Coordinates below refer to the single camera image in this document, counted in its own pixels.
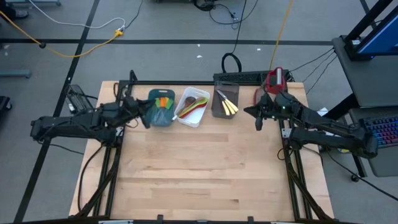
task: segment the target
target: keyboard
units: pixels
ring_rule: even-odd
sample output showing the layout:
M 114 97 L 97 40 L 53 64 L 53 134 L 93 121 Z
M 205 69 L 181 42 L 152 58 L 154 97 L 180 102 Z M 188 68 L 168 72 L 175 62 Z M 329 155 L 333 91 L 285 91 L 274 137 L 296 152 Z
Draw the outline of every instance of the keyboard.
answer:
M 362 122 L 376 137 L 379 148 L 398 145 L 398 116 L 364 118 Z

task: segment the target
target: cable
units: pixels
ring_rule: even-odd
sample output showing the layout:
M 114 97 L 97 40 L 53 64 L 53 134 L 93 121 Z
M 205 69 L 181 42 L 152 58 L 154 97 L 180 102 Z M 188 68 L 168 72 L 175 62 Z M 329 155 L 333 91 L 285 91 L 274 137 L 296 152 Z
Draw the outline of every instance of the cable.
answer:
M 113 83 L 113 95 L 114 95 L 114 97 L 117 97 L 116 86 L 119 86 L 119 83 Z
M 329 53 L 331 50 L 333 50 L 333 48 L 331 48 L 331 49 L 328 50 L 327 52 L 321 54 L 321 55 L 320 55 L 319 57 L 317 57 L 316 59 L 313 59 L 313 60 L 310 61 L 310 62 L 307 62 L 307 63 L 305 63 L 305 64 L 303 64 L 303 65 L 301 65 L 301 66 L 299 66 L 299 67 L 297 67 L 297 68 L 295 68 L 295 69 L 293 69 L 293 70 L 290 70 L 290 72 L 294 72 L 294 71 L 296 71 L 296 70 L 298 70 L 298 69 L 300 69 L 300 68 L 302 68 L 302 67 L 304 67 L 304 66 L 306 66 L 306 65 L 308 65 L 308 64 L 310 64 L 310 63 L 312 63 L 312 62 L 314 62 L 314 61 L 316 61 L 316 60 L 318 60 L 318 59 L 320 59 L 320 58 L 322 58 L 324 55 L 326 55 L 327 53 Z
M 289 148 L 289 149 L 291 150 L 291 152 L 289 153 L 289 156 L 291 156 L 291 155 L 293 154 L 293 149 L 291 149 L 291 148 Z M 280 161 L 284 161 L 284 160 L 285 160 L 285 158 L 279 157 L 279 153 L 280 153 L 282 150 L 283 150 L 283 148 L 282 148 L 282 149 L 279 149 L 278 153 L 276 154 L 276 157 L 278 157 L 278 160 L 280 160 Z
M 245 20 L 251 15 L 251 13 L 252 13 L 252 12 L 254 11 L 254 9 L 256 8 L 258 2 L 259 2 L 259 0 L 256 0 L 256 3 L 254 3 L 254 6 L 253 6 L 253 8 L 251 9 L 251 11 L 249 12 L 249 14 L 248 14 L 245 18 L 241 17 L 241 18 L 243 18 L 243 19 L 241 19 L 240 21 L 236 21 L 236 22 L 218 22 L 218 21 L 216 21 L 216 20 L 214 19 L 214 17 L 211 15 L 211 11 L 209 11 L 209 15 L 210 15 L 210 18 L 211 18 L 214 22 L 216 22 L 216 23 L 218 23 L 218 24 L 221 24 L 221 25 L 240 24 L 240 23 L 242 23 L 243 21 L 245 21 Z
M 47 50 L 49 50 L 49 51 L 51 51 L 51 52 L 53 52 L 53 53 L 55 53 L 55 54 L 57 54 L 57 55 L 59 55 L 59 56 L 61 56 L 61 57 L 76 58 L 76 57 L 84 56 L 84 55 L 86 55 L 86 54 L 92 52 L 93 50 L 97 49 L 98 47 L 104 46 L 105 44 L 108 44 L 108 43 L 112 42 L 114 39 L 116 39 L 116 38 L 118 38 L 118 37 L 120 37 L 120 36 L 123 36 L 123 32 L 122 32 L 122 31 L 116 30 L 115 35 L 114 35 L 112 38 L 110 38 L 108 41 L 106 41 L 106 42 L 104 42 L 104 43 L 102 43 L 102 44 L 98 44 L 97 46 L 93 47 L 92 49 L 89 49 L 88 51 L 86 51 L 86 52 L 84 52 L 84 53 L 82 53 L 82 54 L 80 54 L 80 55 L 64 55 L 64 54 L 62 54 L 62 53 L 60 53 L 60 52 L 57 52 L 56 50 L 54 50 L 54 49 L 52 49 L 52 48 L 50 48 L 50 47 L 46 47 L 46 44 L 45 44 L 45 43 L 40 43 L 38 40 L 36 40 L 36 39 L 33 38 L 32 36 L 30 36 L 27 32 L 25 32 L 25 31 L 22 30 L 19 26 L 17 26 L 17 24 L 15 24 L 14 22 L 12 22 L 12 21 L 10 20 L 10 18 L 8 18 L 2 11 L 0 11 L 0 15 L 2 15 L 4 18 L 6 18 L 7 21 L 10 22 L 11 25 L 13 25 L 17 30 L 19 30 L 21 33 L 23 33 L 24 35 L 26 35 L 30 40 L 33 40 L 33 42 L 35 42 L 36 44 L 38 44 L 38 45 L 40 46 L 41 49 L 46 48 Z
M 86 95 L 86 94 L 79 94 L 79 95 L 85 96 L 87 98 L 91 98 L 91 99 L 94 99 L 94 100 L 98 100 L 98 97 L 95 97 L 95 96 L 90 96 L 90 95 Z
M 242 17 L 243 17 L 244 10 L 245 10 L 245 8 L 246 8 L 246 3 L 247 3 L 247 2 L 248 2 L 248 0 L 244 0 L 243 10 L 242 10 Z M 236 62 L 236 65 L 238 66 L 238 72 L 242 72 L 242 63 L 241 63 L 241 61 L 238 59 L 238 57 L 234 55 L 234 52 L 235 52 L 235 50 L 236 50 L 236 46 L 237 46 L 238 40 L 239 40 L 239 34 L 241 33 L 241 27 L 242 27 L 242 24 L 240 24 L 239 29 L 238 29 L 238 34 L 237 34 L 237 36 L 236 36 L 234 50 L 233 50 L 231 53 L 225 53 L 224 56 L 223 56 L 223 58 L 222 58 L 222 60 L 221 60 L 221 68 L 223 69 L 223 73 L 226 73 L 226 70 L 225 70 L 225 59 L 226 59 L 228 56 L 231 56 L 232 58 L 234 58 L 234 60 L 235 60 L 235 62 Z
M 69 152 L 73 152 L 73 153 L 76 153 L 76 154 L 84 155 L 84 153 L 82 153 L 82 152 L 74 151 L 74 150 L 68 149 L 68 148 L 65 147 L 65 146 L 60 146 L 60 145 L 58 145 L 58 144 L 44 144 L 43 142 L 37 142 L 37 143 L 39 143 L 39 144 L 41 144 L 41 145 L 43 145 L 43 146 L 55 146 L 55 147 L 59 147 L 59 148 L 61 148 L 61 149 L 64 149 L 64 150 L 66 150 L 66 151 L 69 151 Z
M 309 75 L 307 75 L 307 77 L 304 78 L 303 82 L 305 82 L 308 78 L 310 78 L 310 76 L 311 76 L 311 75 L 312 75 L 324 62 L 326 62 L 326 61 L 330 58 L 330 56 L 332 56 L 333 54 L 334 54 L 334 52 L 332 52 L 326 59 L 324 59 L 321 63 L 319 63 L 319 65 L 316 66 L 315 69 L 312 70 L 312 72 L 311 72 Z
M 393 195 L 391 195 L 391 194 L 389 194 L 389 193 L 387 193 L 387 192 L 381 190 L 380 188 L 376 187 L 374 184 L 370 183 L 369 181 L 367 181 L 367 180 L 363 179 L 362 177 L 360 177 L 358 174 L 355 174 L 353 171 L 349 170 L 349 169 L 348 169 L 347 167 L 345 167 L 343 164 L 339 163 L 335 158 L 333 158 L 333 157 L 330 155 L 330 152 L 329 152 L 328 148 L 329 148 L 329 147 L 326 147 L 326 152 L 329 154 L 330 159 L 332 159 L 335 163 L 337 163 L 339 166 L 341 166 L 342 168 L 344 168 L 345 170 L 347 170 L 349 173 L 355 175 L 357 178 L 359 178 L 359 179 L 362 180 L 363 182 L 369 184 L 369 185 L 370 185 L 371 187 L 373 187 L 374 189 L 376 189 L 376 190 L 380 191 L 381 193 L 387 195 L 388 197 L 390 197 L 390 198 L 392 198 L 392 199 L 398 201 L 398 198 L 397 198 L 397 197 L 395 197 L 395 196 L 393 196 Z
M 130 125 L 128 125 L 128 124 L 126 124 L 126 126 L 127 127 L 129 127 L 129 128 L 136 128 L 136 127 L 138 127 L 138 120 L 137 120 L 137 118 L 136 119 L 134 119 L 135 121 L 136 121 L 136 125 L 134 125 L 134 126 L 130 126 Z
M 231 10 L 230 10 L 227 6 L 225 6 L 225 5 L 223 5 L 223 4 L 215 4 L 214 7 L 213 7 L 213 9 L 216 9 L 217 6 L 223 6 L 226 10 L 228 10 L 229 16 L 231 16 L 231 18 L 233 19 L 233 21 L 239 20 L 239 19 L 231 12 Z M 209 11 L 209 14 L 210 14 L 210 18 L 211 18 L 214 22 L 220 24 L 218 21 L 216 21 L 216 20 L 213 18 L 213 16 L 211 16 L 211 11 Z M 240 23 L 240 22 L 232 23 L 232 24 L 231 24 L 231 28 L 232 28 L 233 30 L 236 30 L 237 28 L 239 28 L 239 23 Z
M 323 72 L 321 73 L 321 75 L 318 77 L 318 79 L 315 81 L 315 83 L 311 86 L 311 88 L 309 89 L 309 91 L 306 93 L 309 94 L 310 91 L 312 90 L 312 88 L 318 83 L 319 79 L 321 79 L 322 75 L 325 73 L 326 69 L 328 69 L 328 66 L 337 58 L 337 55 L 326 65 L 325 69 L 323 69 Z
M 100 152 L 100 150 L 103 148 L 103 146 L 101 145 L 91 156 L 90 158 L 88 158 L 86 164 L 84 165 L 83 169 L 81 170 L 81 174 L 80 174 L 80 180 L 79 180 L 79 189 L 78 189 L 78 193 L 77 193 L 77 208 L 79 210 L 79 212 L 81 211 L 81 206 L 80 206 L 80 198 L 81 198 L 81 186 L 83 185 L 83 176 L 85 174 L 87 165 L 90 163 L 90 161 Z
M 129 22 L 129 24 L 126 26 L 126 28 L 124 28 L 124 30 L 126 30 L 127 28 L 129 28 L 129 26 L 132 24 L 132 22 L 134 22 L 134 21 L 137 19 L 138 15 L 139 15 L 139 11 L 141 10 L 141 6 L 142 6 L 142 3 L 143 3 L 143 2 L 144 2 L 144 0 L 141 0 L 141 4 L 140 4 L 139 7 L 138 7 L 138 11 L 137 11 L 136 16 L 131 20 L 131 22 Z
M 369 26 L 371 26 L 371 25 L 377 25 L 379 22 L 382 22 L 383 20 L 379 20 L 379 21 L 376 21 L 376 22 L 372 22 Z
M 243 14 L 244 14 L 244 9 L 246 8 L 246 3 L 248 2 L 248 0 L 244 0 L 244 5 L 243 5 L 243 10 L 242 10 L 242 16 L 241 16 L 241 18 L 243 17 Z M 236 49 L 236 45 L 238 44 L 238 40 L 239 40 L 239 34 L 241 33 L 241 26 L 239 26 L 239 29 L 238 29 L 238 34 L 237 34 L 237 36 L 236 36 L 236 40 L 235 40 L 235 46 L 234 46 L 234 50 L 231 52 L 231 54 L 233 54 L 234 52 L 235 52 L 235 49 Z
M 289 7 L 287 8 L 287 11 L 286 11 L 284 22 L 282 23 L 282 27 L 280 28 L 278 39 L 276 40 L 274 53 L 272 54 L 271 63 L 269 64 L 269 70 L 272 69 L 272 64 L 274 63 L 274 58 L 275 58 L 276 50 L 278 49 L 279 40 L 280 40 L 280 37 L 282 36 L 282 32 L 284 31 L 285 23 L 286 23 L 286 20 L 287 20 L 289 14 L 290 14 L 290 10 L 292 8 L 292 5 L 293 5 L 293 0 L 290 0 Z
M 205 0 L 205 3 L 203 3 L 201 6 L 199 6 L 197 0 L 192 0 L 193 5 L 195 7 L 197 7 L 199 10 L 205 11 L 205 12 L 211 11 L 213 9 L 215 1 L 217 1 L 217 0 Z
M 66 124 L 66 123 L 68 123 L 68 122 L 69 122 L 69 121 L 63 121 L 63 122 L 61 122 L 61 123 L 58 123 L 58 124 L 52 126 L 52 127 L 49 128 L 46 132 L 44 132 L 44 134 L 41 135 L 41 137 L 38 138 L 38 141 L 37 141 L 37 142 L 38 142 L 39 144 L 40 144 L 40 143 L 43 143 L 43 142 L 40 142 L 40 140 L 44 140 L 44 137 L 45 137 L 53 128 L 58 127 L 58 126 L 60 126 L 60 125 L 62 125 L 62 124 Z
M 321 163 L 322 163 L 322 167 L 323 167 L 323 158 L 322 158 L 322 156 L 321 156 L 321 154 L 320 154 L 319 152 L 317 152 L 317 151 L 315 151 L 315 150 L 312 150 L 312 149 L 309 149 L 309 148 L 307 148 L 307 147 L 305 147 L 305 146 L 303 146 L 303 148 L 306 149 L 306 150 L 308 150 L 308 151 L 311 151 L 311 152 L 317 154 L 317 155 L 319 156 L 319 158 L 321 159 Z
M 119 30 L 123 31 L 123 30 L 124 30 L 124 26 L 126 25 L 126 21 L 125 21 L 123 18 L 120 18 L 120 17 L 111 19 L 109 22 L 107 22 L 107 23 L 105 23 L 105 24 L 103 24 L 102 26 L 99 26 L 99 27 L 86 26 L 86 25 L 84 25 L 84 24 L 72 24 L 72 23 L 68 23 L 68 22 L 59 22 L 59 21 L 56 21 L 55 19 L 51 18 L 51 17 L 50 17 L 49 15 L 47 15 L 43 10 L 41 10 L 39 7 L 37 7 L 37 6 L 33 3 L 32 0 L 29 0 L 29 2 L 30 2 L 37 10 L 39 10 L 43 15 L 45 15 L 47 18 L 49 18 L 51 21 L 53 21 L 53 22 L 55 22 L 55 23 L 57 23 L 57 24 L 61 24 L 61 25 L 82 26 L 82 27 L 87 27 L 87 28 L 90 28 L 90 29 L 100 29 L 100 28 L 102 28 L 102 27 L 104 27 L 104 26 L 110 24 L 111 22 L 117 20 L 117 19 L 123 21 L 123 25 L 119 28 Z

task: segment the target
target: black cable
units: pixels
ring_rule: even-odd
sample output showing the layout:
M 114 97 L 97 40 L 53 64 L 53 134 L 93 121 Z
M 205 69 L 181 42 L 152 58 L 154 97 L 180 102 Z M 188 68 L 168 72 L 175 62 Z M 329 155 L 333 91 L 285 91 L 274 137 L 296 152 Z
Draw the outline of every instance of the black cable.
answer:
M 312 63 L 312 62 L 314 62 L 314 61 L 316 61 L 316 60 L 318 60 L 318 59 L 320 59 L 320 58 L 322 58 L 324 55 L 326 55 L 327 53 L 329 53 L 331 50 L 333 50 L 333 48 L 331 48 L 331 49 L 328 50 L 327 52 L 321 54 L 321 55 L 318 56 L 316 59 L 313 59 L 313 60 L 310 61 L 310 62 L 307 62 L 307 63 L 305 63 L 305 64 L 303 64 L 303 65 L 301 65 L 301 66 L 299 66 L 299 67 L 297 67 L 297 68 L 295 68 L 295 69 L 293 69 L 293 70 L 290 70 L 290 72 L 294 72 L 294 71 L 296 71 L 296 70 L 298 70 L 298 69 L 300 69 L 300 68 L 302 68 L 302 67 L 304 67 L 304 66 L 306 66 L 306 65 L 308 65 L 308 64 L 310 64 L 310 63 Z
M 310 78 L 311 75 L 314 74 L 315 71 L 316 71 L 324 62 L 326 62 L 326 61 L 330 58 L 330 56 L 332 56 L 333 54 L 334 54 L 334 52 L 332 52 L 326 59 L 324 59 L 321 63 L 319 63 L 319 65 L 316 66 L 316 67 L 314 68 L 314 70 L 312 70 L 312 72 L 311 72 L 309 75 L 307 75 L 307 77 L 304 78 L 304 81 L 303 81 L 303 82 L 305 82 L 308 78 Z
M 90 163 L 90 161 L 100 152 L 100 150 L 103 148 L 103 146 L 101 145 L 91 156 L 90 158 L 88 158 L 85 166 L 83 167 L 83 169 L 81 170 L 81 174 L 80 174 L 80 180 L 79 180 L 79 189 L 78 189 L 78 193 L 77 193 L 77 209 L 79 210 L 79 212 L 81 211 L 81 206 L 80 206 L 80 198 L 81 198 L 81 186 L 83 185 L 83 176 L 85 174 L 87 165 Z
M 136 119 L 134 119 L 135 121 L 136 121 L 136 125 L 135 126 L 130 126 L 130 125 L 128 125 L 128 124 L 126 124 L 126 126 L 127 127 L 129 127 L 129 128 L 136 128 L 136 127 L 138 127 L 138 120 L 137 120 L 137 118 Z
M 349 173 L 355 175 L 357 178 L 359 178 L 359 179 L 362 180 L 363 182 L 369 184 L 369 185 L 370 185 L 371 187 L 373 187 L 374 189 L 376 189 L 376 190 L 380 191 L 381 193 L 387 195 L 388 197 L 390 197 L 390 198 L 392 198 L 392 199 L 398 201 L 398 198 L 397 198 L 397 197 L 395 197 L 395 196 L 393 196 L 393 195 L 391 195 L 391 194 L 389 194 L 389 193 L 387 193 L 387 192 L 381 190 L 380 188 L 376 187 L 374 184 L 370 183 L 369 181 L 367 181 L 367 180 L 363 179 L 362 177 L 360 177 L 358 174 L 355 174 L 353 171 L 349 170 L 349 169 L 348 169 L 347 167 L 345 167 L 343 164 L 339 163 L 335 158 L 333 158 L 333 157 L 330 155 L 330 152 L 329 152 L 328 148 L 326 148 L 326 152 L 329 154 L 330 159 L 332 159 L 332 160 L 333 160 L 335 163 L 337 163 L 339 166 L 341 166 L 342 168 L 344 168 L 345 170 L 347 170 Z
M 280 161 L 284 161 L 284 160 L 285 160 L 285 158 L 279 157 L 279 153 L 280 153 L 282 150 L 283 150 L 283 148 L 282 148 L 282 149 L 279 149 L 278 153 L 276 154 L 276 157 L 278 157 L 278 160 L 280 160 Z M 293 154 L 293 149 L 291 149 L 291 152 L 289 153 L 289 156 L 291 156 L 292 154 Z
M 303 148 L 306 149 L 306 150 L 308 150 L 308 151 L 311 151 L 311 152 L 317 154 L 317 155 L 319 156 L 319 158 L 321 158 L 321 163 L 322 163 L 322 167 L 323 167 L 323 158 L 322 158 L 322 156 L 321 156 L 321 154 L 320 154 L 319 152 L 317 152 L 317 151 L 315 151 L 315 150 L 312 150 L 312 149 L 309 149 L 309 148 L 307 148 L 307 147 L 305 147 L 305 146 L 303 146 Z
M 379 21 L 376 21 L 376 22 L 372 22 L 369 26 L 371 26 L 371 25 L 377 25 L 379 22 L 382 22 L 383 20 L 379 20 Z
M 243 10 L 242 10 L 242 16 L 243 16 L 243 14 L 244 14 L 244 9 L 246 8 L 246 3 L 247 3 L 247 2 L 248 2 L 248 0 L 244 0 Z M 225 59 L 226 59 L 228 56 L 231 56 L 232 58 L 234 58 L 236 64 L 238 65 L 238 70 L 239 70 L 238 72 L 242 72 L 242 63 L 241 63 L 241 61 L 238 59 L 238 57 L 234 55 L 234 52 L 235 52 L 235 50 L 236 50 L 236 46 L 237 46 L 238 40 L 239 40 L 239 34 L 241 33 L 241 27 L 242 27 L 242 24 L 240 24 L 239 29 L 238 29 L 238 34 L 237 34 L 237 36 L 236 36 L 234 50 L 233 50 L 231 53 L 226 53 L 226 54 L 224 54 L 224 56 L 223 56 L 223 58 L 222 58 L 222 60 L 221 60 L 221 68 L 223 69 L 223 73 L 226 73 L 226 70 L 225 70 Z
M 69 121 L 63 121 L 63 122 L 61 122 L 61 123 L 58 123 L 58 124 L 52 126 L 52 127 L 49 128 L 48 130 L 46 130 L 46 132 L 44 132 L 44 134 L 42 134 L 41 137 L 38 138 L 38 141 L 37 141 L 37 142 L 40 143 L 41 140 L 44 140 L 44 137 L 45 137 L 53 128 L 55 128 L 55 127 L 57 127 L 57 126 L 60 126 L 60 125 L 62 125 L 62 124 L 66 124 L 66 123 L 68 123 L 68 122 L 69 122 Z
M 211 18 L 214 22 L 216 22 L 216 23 L 218 23 L 218 24 L 221 24 L 221 25 L 240 24 L 240 23 L 242 23 L 243 21 L 245 21 L 245 20 L 252 14 L 252 12 L 253 12 L 254 9 L 256 8 L 258 2 L 259 2 L 259 0 L 256 0 L 256 3 L 254 3 L 254 6 L 253 6 L 253 8 L 251 9 L 250 13 L 249 13 L 245 18 L 243 18 L 243 14 L 242 14 L 241 18 L 243 18 L 243 19 L 241 19 L 240 21 L 236 21 L 236 22 L 218 22 L 218 21 L 216 21 L 216 20 L 214 19 L 214 17 L 211 15 L 211 11 L 209 11 L 209 15 L 210 15 L 210 18 Z
M 315 81 L 315 83 L 311 86 L 311 88 L 309 89 L 309 91 L 306 93 L 309 94 L 310 91 L 312 90 L 312 88 L 318 83 L 319 79 L 321 79 L 322 75 L 325 73 L 326 69 L 328 69 L 328 66 L 337 58 L 337 55 L 326 65 L 325 69 L 323 69 L 323 72 L 321 73 L 321 75 L 318 77 L 318 79 Z
M 197 0 L 192 0 L 193 5 L 195 7 L 197 7 L 199 10 L 205 11 L 205 12 L 211 11 L 213 9 L 215 1 L 217 1 L 217 0 L 205 0 L 205 3 L 203 3 L 202 5 L 199 6 Z
M 113 95 L 116 98 L 118 94 L 116 93 L 116 86 L 119 86 L 119 83 L 113 83 Z
M 94 100 L 98 100 L 98 97 L 95 97 L 95 96 L 90 96 L 90 95 L 85 95 L 85 94 L 80 94 L 80 95 L 85 96 L 87 98 L 94 99 Z
M 296 80 L 293 77 L 293 72 L 289 71 L 288 73 L 286 73 L 286 81 L 287 82 L 296 82 Z
M 37 142 L 37 143 L 39 143 L 39 144 L 41 144 L 41 145 L 43 145 L 43 146 L 55 146 L 55 147 L 59 147 L 59 148 L 61 148 L 61 149 L 64 149 L 64 150 L 66 150 L 66 151 L 69 151 L 69 152 L 73 152 L 73 153 L 76 153 L 76 154 L 84 155 L 84 153 L 82 153 L 82 152 L 74 151 L 74 150 L 68 149 L 68 148 L 65 147 L 65 146 L 60 146 L 60 145 L 58 145 L 58 144 L 44 144 L 44 142 Z
M 144 0 L 141 0 L 141 4 L 139 5 L 139 7 L 138 7 L 138 11 L 137 11 L 137 14 L 136 14 L 136 16 L 131 20 L 131 22 L 124 28 L 124 30 L 126 30 L 127 28 L 129 28 L 129 26 L 132 24 L 132 22 L 134 22 L 136 19 L 137 19 L 137 17 L 138 17 L 138 15 L 139 15 L 139 12 L 140 12 L 140 10 L 141 10 L 141 6 L 142 6 L 142 3 L 144 2 Z
M 243 17 L 244 9 L 246 8 L 246 3 L 247 3 L 247 2 L 248 2 L 248 0 L 244 0 L 243 10 L 242 10 L 242 17 Z M 242 23 L 241 23 L 241 25 L 239 26 L 238 34 L 237 34 L 236 40 L 235 40 L 234 50 L 231 52 L 231 54 L 233 54 L 233 53 L 235 52 L 236 46 L 237 46 L 237 44 L 238 44 L 239 34 L 241 33 L 241 27 L 242 27 Z
M 239 20 L 239 19 L 234 15 L 234 13 L 231 12 L 231 10 L 230 10 L 227 6 L 225 6 L 225 5 L 223 5 L 223 4 L 215 4 L 214 7 L 213 7 L 213 9 L 216 9 L 217 6 L 223 6 L 226 10 L 228 10 L 229 16 L 231 16 L 231 18 L 232 18 L 233 21 Z M 210 18 L 211 18 L 214 22 L 219 23 L 219 22 L 215 21 L 214 18 L 213 18 L 211 15 L 210 15 Z M 237 22 L 237 23 L 232 23 L 232 24 L 231 24 L 231 28 L 232 28 L 233 30 L 238 29 L 238 28 L 239 28 L 239 22 Z

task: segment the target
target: wooden tabletop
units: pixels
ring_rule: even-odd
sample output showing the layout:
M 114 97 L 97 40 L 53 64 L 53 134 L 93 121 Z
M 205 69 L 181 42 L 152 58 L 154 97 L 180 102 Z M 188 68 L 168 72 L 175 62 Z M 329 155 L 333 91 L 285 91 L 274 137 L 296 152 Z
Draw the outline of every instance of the wooden tabletop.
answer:
M 114 101 L 113 83 L 102 83 L 98 103 Z M 151 89 L 168 88 L 175 92 L 178 103 L 186 87 L 136 85 L 133 96 L 146 99 Z M 213 93 L 213 86 L 194 87 Z M 289 93 L 307 104 L 302 83 L 288 83 L 288 88 Z M 267 120 L 262 131 L 256 131 L 254 118 L 243 111 L 252 104 L 255 89 L 240 87 L 240 111 L 231 120 L 212 117 L 210 99 L 198 128 L 178 121 L 167 128 L 145 129 L 142 124 L 127 128 L 111 218 L 155 220 L 163 214 L 165 220 L 241 221 L 253 216 L 256 221 L 293 221 L 285 162 L 277 158 L 282 147 L 279 124 Z M 99 146 L 97 141 L 88 140 L 82 167 Z M 318 150 L 314 145 L 307 147 Z M 104 152 L 103 149 L 87 167 L 82 205 L 98 186 Z M 306 150 L 300 153 L 308 191 L 332 217 L 320 157 Z M 71 215 L 78 211 L 77 189 L 78 185 Z M 104 213 L 105 202 L 100 214 Z M 304 217 L 302 203 L 300 211 Z

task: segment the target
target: floor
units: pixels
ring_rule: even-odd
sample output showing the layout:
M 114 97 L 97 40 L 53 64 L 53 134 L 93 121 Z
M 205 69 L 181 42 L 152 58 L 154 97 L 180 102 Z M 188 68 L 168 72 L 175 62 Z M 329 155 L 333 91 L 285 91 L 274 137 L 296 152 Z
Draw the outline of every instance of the floor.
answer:
M 51 17 L 59 21 L 85 23 L 94 26 L 113 17 L 129 22 L 136 14 L 140 1 L 134 0 L 74 0 L 61 1 L 62 6 L 39 4 Z M 255 0 L 248 0 L 246 13 Z M 285 25 L 282 42 L 274 65 L 293 69 L 331 49 L 329 41 L 347 34 L 365 15 L 363 3 L 369 7 L 376 0 L 300 0 L 295 1 Z M 240 15 L 243 1 L 223 1 L 236 15 Z M 289 0 L 259 1 L 241 29 L 241 40 L 235 54 L 244 71 L 267 70 L 275 40 L 282 25 Z M 60 26 L 45 18 L 30 6 L 30 18 L 18 21 L 24 30 L 38 39 L 45 39 L 49 47 L 65 54 L 83 52 L 96 43 L 113 36 L 120 26 L 113 22 L 103 29 Z M 212 12 L 221 21 L 229 22 L 223 9 Z M 45 157 L 30 202 L 23 209 L 21 200 L 39 156 L 40 145 L 29 137 L 30 121 L 58 112 L 67 115 L 62 102 L 55 110 L 65 79 L 79 84 L 86 94 L 97 95 L 103 80 L 127 79 L 133 69 L 140 80 L 212 80 L 221 72 L 221 58 L 233 48 L 237 31 L 231 26 L 215 24 L 207 12 L 196 9 L 184 0 L 144 0 L 139 17 L 114 44 L 105 45 L 80 59 L 61 58 L 49 51 L 29 44 L 25 37 L 9 24 L 1 21 L 1 69 L 29 69 L 30 79 L 2 78 L 0 95 L 10 96 L 12 111 L 2 120 L 0 129 L 0 223 L 15 220 L 31 221 L 64 218 L 68 215 L 81 156 L 51 147 Z M 297 70 L 296 81 L 302 81 L 319 62 Z M 232 60 L 226 61 L 227 71 L 235 71 Z M 307 91 L 325 68 L 315 72 L 306 82 Z M 308 94 L 312 109 L 332 108 L 351 93 L 341 65 L 337 60 Z M 83 152 L 82 139 L 55 139 L 55 143 Z M 348 154 L 332 154 L 340 162 L 354 169 Z M 397 204 L 366 184 L 350 181 L 350 175 L 340 169 L 327 154 L 322 155 L 326 181 L 335 217 L 347 222 L 394 223 L 398 219 Z M 398 195 L 397 177 L 377 178 L 369 165 L 368 181 Z

